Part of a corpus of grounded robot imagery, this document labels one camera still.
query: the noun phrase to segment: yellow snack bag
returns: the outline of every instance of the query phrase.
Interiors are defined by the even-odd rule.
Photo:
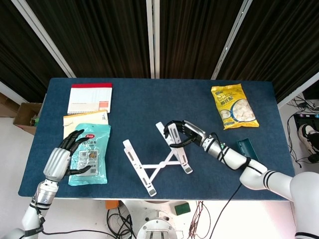
[[[217,109],[223,120],[224,129],[241,126],[259,127],[241,84],[213,86],[211,93],[214,96]]]

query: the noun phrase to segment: light blue package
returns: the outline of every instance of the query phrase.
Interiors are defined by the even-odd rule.
[[[82,174],[69,176],[69,185],[106,184],[105,153],[108,145],[111,126],[107,124],[81,123],[76,130],[84,129],[78,139],[89,137],[81,143],[71,159],[70,169],[81,169],[88,165],[91,168]]]

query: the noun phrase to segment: yellow paper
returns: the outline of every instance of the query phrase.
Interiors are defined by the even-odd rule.
[[[109,124],[108,113],[106,110],[92,113],[83,113],[63,117],[63,138],[66,138],[75,130],[80,123]]]
[[[259,127],[241,84],[213,86],[216,107],[224,123],[224,129],[237,127]]]

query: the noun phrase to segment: dark blue table surface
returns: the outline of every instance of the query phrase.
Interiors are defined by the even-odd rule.
[[[124,153],[122,142],[131,141],[142,164],[164,160],[169,147],[155,124],[188,120],[206,132],[216,132],[221,141],[237,150],[236,141],[249,138],[259,160],[268,169],[293,176],[292,163],[283,126],[269,82],[212,81],[180,79],[53,78],[26,164],[19,195],[33,196],[53,148],[63,137],[63,116],[67,115],[71,84],[112,82],[109,113],[111,136],[106,153],[108,183],[69,186],[68,178],[59,183],[57,197],[149,199],[135,170]],[[212,86],[241,83],[260,127],[223,130]],[[193,173],[180,166],[167,166],[153,181],[157,195],[152,199],[226,200],[239,185],[241,170],[232,171],[195,144],[185,148]],[[242,187],[235,197],[242,200],[283,200],[269,191]]]

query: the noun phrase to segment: cardboard box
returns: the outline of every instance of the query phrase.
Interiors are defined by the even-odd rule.
[[[18,110],[19,105],[16,102],[0,93],[0,117],[13,118],[16,116]]]
[[[35,135],[36,127],[31,126],[30,122],[34,116],[39,114],[41,107],[42,103],[22,103],[13,124]]]

